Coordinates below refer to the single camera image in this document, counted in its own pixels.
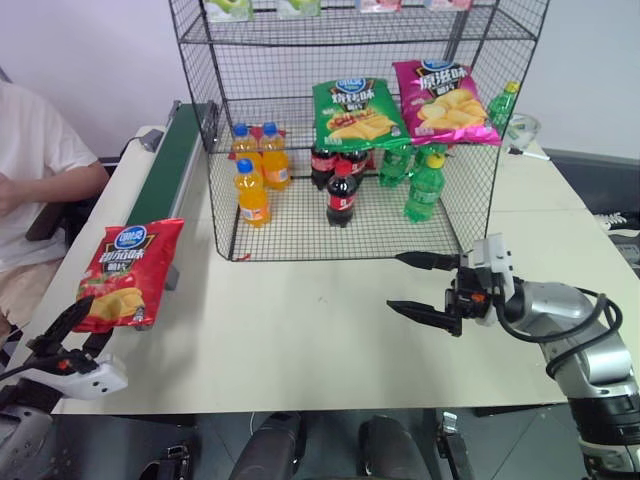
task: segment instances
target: orange soda bottle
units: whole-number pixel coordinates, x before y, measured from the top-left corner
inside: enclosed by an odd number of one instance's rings
[[[284,151],[284,138],[278,133],[278,128],[273,122],[265,123],[262,126],[262,133],[260,150],[265,183],[276,190],[284,190],[291,183],[289,158]]]
[[[241,158],[248,158],[251,160],[254,171],[264,177],[262,155],[258,151],[258,141],[249,133],[249,127],[245,123],[237,123],[233,126],[231,150],[236,154],[236,161]]]
[[[261,227],[271,221],[269,198],[262,184],[262,176],[254,170],[248,158],[238,160],[236,167],[238,174],[233,180],[238,189],[242,218],[249,225]]]

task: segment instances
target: pink chip bag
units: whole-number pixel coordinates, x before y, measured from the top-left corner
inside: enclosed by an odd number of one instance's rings
[[[439,60],[393,64],[400,85],[402,117],[414,145],[484,143],[500,145],[478,100],[471,69]]]

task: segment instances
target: hand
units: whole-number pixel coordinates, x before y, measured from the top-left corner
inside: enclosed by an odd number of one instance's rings
[[[0,173],[0,217],[5,217],[24,203],[17,182]]]

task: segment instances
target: green conveyor belt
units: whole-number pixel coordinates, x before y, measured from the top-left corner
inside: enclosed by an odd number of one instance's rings
[[[197,135],[198,122],[193,108],[191,104],[183,104],[165,134],[127,225],[141,225],[169,216]]]

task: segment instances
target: metal wire basket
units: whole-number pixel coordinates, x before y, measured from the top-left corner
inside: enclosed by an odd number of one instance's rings
[[[408,250],[458,253],[484,237],[499,148],[458,145],[444,168],[446,186],[431,220],[403,216],[408,185],[364,179],[356,214],[331,228],[326,193],[311,184],[314,140],[311,87],[349,77],[387,80],[399,100],[391,63],[445,59],[470,65],[482,102],[507,81],[522,82],[548,0],[476,0],[467,12],[431,12],[404,0],[394,13],[360,13],[353,0],[322,0],[319,17],[280,20],[275,0],[254,0],[249,22],[209,24],[202,0],[169,1],[176,39],[205,148],[209,152],[216,247],[228,260],[386,258]],[[271,192],[272,221],[241,219],[228,160],[235,123],[276,122],[286,131],[293,182]],[[377,152],[376,161],[381,161]]]

